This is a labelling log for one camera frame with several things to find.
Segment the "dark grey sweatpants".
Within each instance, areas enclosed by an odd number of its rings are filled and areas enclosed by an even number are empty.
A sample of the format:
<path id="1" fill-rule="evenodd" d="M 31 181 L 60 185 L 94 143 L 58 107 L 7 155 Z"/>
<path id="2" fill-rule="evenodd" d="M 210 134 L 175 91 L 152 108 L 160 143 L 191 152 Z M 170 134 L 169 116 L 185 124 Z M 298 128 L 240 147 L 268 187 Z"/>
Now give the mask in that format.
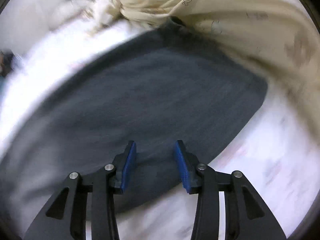
<path id="1" fill-rule="evenodd" d="M 67 174 L 94 172 L 133 140 L 137 161 L 118 213 L 180 182 L 183 140 L 210 163 L 262 106 L 266 81 L 177 18 L 117 46 L 40 104 L 1 162 L 1 211 L 32 219 Z"/>

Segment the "white floral bed sheet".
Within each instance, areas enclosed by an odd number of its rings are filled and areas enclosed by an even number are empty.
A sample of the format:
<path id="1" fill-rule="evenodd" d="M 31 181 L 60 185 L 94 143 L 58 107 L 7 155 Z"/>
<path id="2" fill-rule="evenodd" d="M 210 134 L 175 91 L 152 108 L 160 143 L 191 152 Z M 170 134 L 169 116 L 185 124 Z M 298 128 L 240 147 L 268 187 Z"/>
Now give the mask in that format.
<path id="1" fill-rule="evenodd" d="M 92 36 L 90 23 L 74 20 L 49 33 L 19 58 L 1 91 L 1 150 L 41 101 L 89 60 L 146 31 L 119 20 Z M 319 146 L 284 90 L 275 83 L 251 121 L 210 163 L 220 172 L 242 171 L 289 235 L 319 191 Z M 188 239 L 195 196 L 181 186 L 119 217 L 122 239 Z"/>

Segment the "cream crumpled duvet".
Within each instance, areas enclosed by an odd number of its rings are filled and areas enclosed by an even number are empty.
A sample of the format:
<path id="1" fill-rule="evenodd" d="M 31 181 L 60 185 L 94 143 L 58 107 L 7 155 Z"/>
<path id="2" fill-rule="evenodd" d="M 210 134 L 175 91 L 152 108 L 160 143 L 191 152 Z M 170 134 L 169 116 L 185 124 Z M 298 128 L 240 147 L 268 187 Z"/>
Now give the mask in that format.
<path id="1" fill-rule="evenodd" d="M 299 0 L 96 0 L 87 12 L 97 28 L 118 16 L 150 25 L 178 17 L 282 83 L 319 135 L 319 32 Z"/>

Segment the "white fluffy pillow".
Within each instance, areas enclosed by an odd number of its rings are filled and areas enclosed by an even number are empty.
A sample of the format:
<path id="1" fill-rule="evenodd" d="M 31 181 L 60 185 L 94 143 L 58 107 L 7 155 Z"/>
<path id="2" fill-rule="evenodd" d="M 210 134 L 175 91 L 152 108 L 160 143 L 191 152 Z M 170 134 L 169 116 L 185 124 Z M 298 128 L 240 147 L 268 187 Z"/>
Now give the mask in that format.
<path id="1" fill-rule="evenodd" d="M 74 21 L 95 0 L 8 0 L 1 9 L 1 50 L 27 53 L 37 42 Z"/>

